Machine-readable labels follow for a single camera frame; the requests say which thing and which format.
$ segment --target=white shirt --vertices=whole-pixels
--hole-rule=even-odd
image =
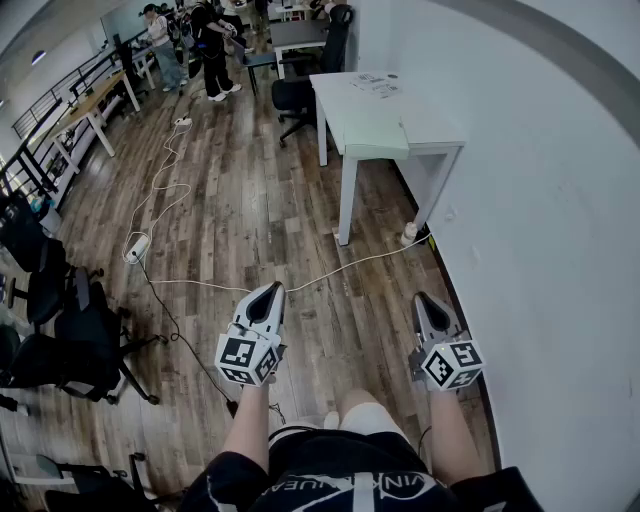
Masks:
[[[158,16],[155,21],[149,25],[149,35],[153,46],[162,46],[169,41],[169,35],[167,34],[167,18],[164,16]]]

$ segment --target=chair armrest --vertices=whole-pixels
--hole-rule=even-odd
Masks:
[[[76,290],[78,290],[78,306],[80,311],[84,311],[91,304],[89,295],[89,275],[85,267],[76,269]]]
[[[278,64],[293,64],[294,62],[309,62],[314,60],[316,60],[316,56],[309,53],[307,55],[301,55],[300,57],[282,59],[281,61],[278,61]]]

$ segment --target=wooden floor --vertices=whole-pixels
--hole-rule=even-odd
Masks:
[[[414,211],[386,161],[362,163],[358,175],[351,243],[337,245],[341,161],[329,153],[319,167],[316,132],[306,128],[280,149],[285,128],[277,121],[270,87],[276,78],[258,71],[254,98],[246,72],[229,59],[231,75],[244,88],[223,103],[203,98],[201,75],[187,94],[156,90],[142,112],[110,121],[106,134],[116,150],[109,158],[95,142],[62,209],[58,237],[74,265],[103,267],[101,279],[112,307],[132,312],[130,329],[139,336],[169,335],[172,325],[154,299],[141,269],[125,264],[122,245],[135,206],[148,194],[166,152],[171,122],[188,113],[193,129],[176,142],[184,159],[160,184],[188,183],[192,193],[171,209],[154,232],[147,268],[152,279],[194,279],[252,289],[274,280],[300,286],[343,264],[399,248],[398,238]],[[182,189],[155,195],[134,228],[145,229]],[[26,276],[20,274],[19,281]],[[241,292],[165,284],[160,297],[177,317],[183,334],[214,370],[218,335]],[[283,341],[285,360],[272,387],[287,420],[314,422],[335,410],[354,386],[373,393],[412,442],[430,423],[427,393],[412,384],[407,355],[414,346],[410,299],[419,290],[450,302],[428,246],[352,267],[287,297]],[[181,342],[153,345],[130,360],[143,386],[160,397],[141,401],[130,387],[120,404],[74,399],[55,388],[5,394],[27,403],[30,418],[0,410],[12,460],[45,454],[60,462],[127,467],[134,451],[148,455],[147,475],[156,493],[189,485],[219,452],[231,424],[224,400]],[[222,384],[237,397],[235,385]],[[460,395],[487,466],[492,454],[477,388]],[[272,428],[279,424],[272,413]],[[424,446],[428,446],[429,436]],[[42,488],[24,487],[32,509]]]

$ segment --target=black office chair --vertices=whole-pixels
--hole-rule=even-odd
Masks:
[[[144,493],[140,482],[137,461],[144,461],[145,455],[134,453],[129,455],[129,466],[133,488],[123,478],[126,471],[114,471],[111,476],[103,466],[80,466],[76,464],[57,464],[53,460],[42,455],[37,456],[37,462],[41,469],[53,476],[62,478],[62,472],[70,472],[78,494],[47,491],[44,499],[49,512],[156,512],[156,505],[169,501],[180,500],[185,490],[149,499]]]
[[[21,192],[0,195],[0,244],[7,248],[20,268],[31,272],[29,288],[16,288],[15,278],[7,285],[7,306],[15,297],[27,301],[27,320],[38,327],[60,310],[67,280],[74,267],[66,261],[62,242],[48,238],[36,220],[27,198]],[[102,269],[94,275],[104,275]]]
[[[354,11],[348,5],[336,5],[329,15],[331,23],[327,43],[319,60],[313,54],[298,54],[280,61],[281,64],[292,64],[296,76],[276,80],[273,83],[271,88],[273,105],[278,110],[293,111],[293,113],[280,114],[278,121],[281,123],[284,123],[285,118],[298,120],[280,136],[281,148],[286,147],[284,140],[303,126],[308,124],[316,126],[316,101],[309,75],[342,71],[349,25],[353,21]]]
[[[77,269],[75,281],[78,296],[67,296],[64,311],[55,321],[56,338],[40,333],[25,338],[11,363],[0,363],[0,368],[5,366],[0,374],[0,387],[54,384],[75,397],[94,402],[105,398],[115,404],[117,397],[110,391],[117,388],[122,373],[142,399],[151,405],[158,404],[158,397],[142,389],[124,357],[156,340],[166,344],[166,338],[154,336],[130,341],[128,331],[120,326],[121,319],[129,312],[111,311],[102,285],[99,282],[89,285],[85,269]],[[128,341],[122,347],[121,336]]]

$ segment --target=white desk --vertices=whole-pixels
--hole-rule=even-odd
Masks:
[[[397,80],[403,92],[379,99],[351,85],[350,82],[356,75],[358,73],[311,75],[311,83],[316,93],[320,165],[327,165],[327,123],[338,152],[344,155],[344,133],[349,119],[362,116],[363,113],[366,115],[368,111],[386,109],[389,112],[389,122],[397,123],[398,119],[402,121],[409,144],[409,158],[416,158],[419,155],[444,155],[432,181],[434,190],[423,204],[419,205],[414,222],[420,228],[433,209],[456,156],[464,146],[464,139],[425,95],[409,92],[407,85],[410,84],[404,84],[401,78]],[[416,90],[425,90],[427,85],[419,84]],[[358,161],[346,156],[342,160],[338,229],[340,245],[349,243]]]

